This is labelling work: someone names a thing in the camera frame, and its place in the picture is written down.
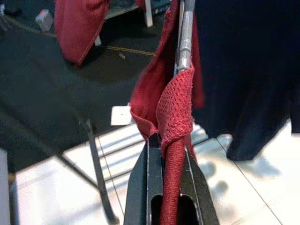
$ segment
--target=wire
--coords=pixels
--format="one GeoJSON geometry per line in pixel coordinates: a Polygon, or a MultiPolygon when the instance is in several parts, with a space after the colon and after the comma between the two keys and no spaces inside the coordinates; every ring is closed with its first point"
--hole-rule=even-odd
{"type": "Polygon", "coordinates": [[[108,169],[108,173],[109,173],[109,176],[110,176],[110,180],[112,181],[113,189],[114,189],[114,191],[116,192],[117,199],[118,199],[118,202],[119,202],[119,204],[120,204],[120,207],[121,207],[121,210],[122,210],[122,214],[123,214],[123,216],[124,216],[124,210],[123,210],[123,207],[122,207],[122,204],[121,204],[121,201],[120,201],[120,198],[119,198],[119,195],[118,195],[116,186],[115,186],[115,184],[114,184],[114,182],[113,182],[112,174],[111,174],[111,171],[110,171],[110,169],[109,169],[109,166],[108,166],[108,163],[107,163],[107,160],[106,160],[106,157],[105,157],[105,154],[104,154],[104,151],[103,151],[103,148],[102,148],[100,139],[99,139],[99,137],[97,137],[97,138],[98,138],[98,141],[99,141],[100,149],[101,149],[101,151],[102,151],[102,155],[103,155],[104,160],[105,160],[106,167],[107,167],[107,169],[108,169]]]}
{"type": "MultiPolygon", "coordinates": [[[[39,34],[42,36],[48,36],[48,37],[52,37],[52,38],[57,38],[57,35],[54,33],[50,33],[50,32],[42,32],[40,30],[28,27],[26,25],[23,25],[21,23],[19,23],[17,20],[7,16],[7,15],[3,15],[4,19],[11,22],[12,24],[14,24],[15,26],[27,30],[29,32],[35,33],[35,34],[39,34]]],[[[141,50],[137,50],[137,49],[131,49],[131,48],[123,48],[123,47],[118,47],[118,46],[113,46],[113,45],[103,45],[104,48],[107,48],[109,50],[115,50],[115,51],[124,51],[124,52],[129,52],[129,53],[137,53],[137,54],[142,54],[142,55],[150,55],[150,56],[154,56],[155,53],[154,52],[146,52],[146,51],[141,51],[141,50]]]]}

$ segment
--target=red garment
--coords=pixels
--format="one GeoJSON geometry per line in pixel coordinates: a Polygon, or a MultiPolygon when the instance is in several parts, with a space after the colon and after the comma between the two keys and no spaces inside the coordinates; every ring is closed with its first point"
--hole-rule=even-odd
{"type": "MultiPolygon", "coordinates": [[[[110,0],[56,0],[55,31],[65,59],[81,65],[99,35],[110,0]]],[[[143,0],[136,0],[145,10],[143,0]]]]}
{"type": "Polygon", "coordinates": [[[179,1],[172,0],[165,14],[165,25],[156,55],[142,73],[131,99],[131,113],[143,137],[147,139],[158,132],[162,138],[165,177],[161,225],[177,224],[184,146],[193,153],[190,147],[192,101],[195,106],[204,104],[196,23],[192,39],[194,66],[173,78],[178,17],[179,1]],[[194,90],[193,81],[199,84],[194,90]]]}

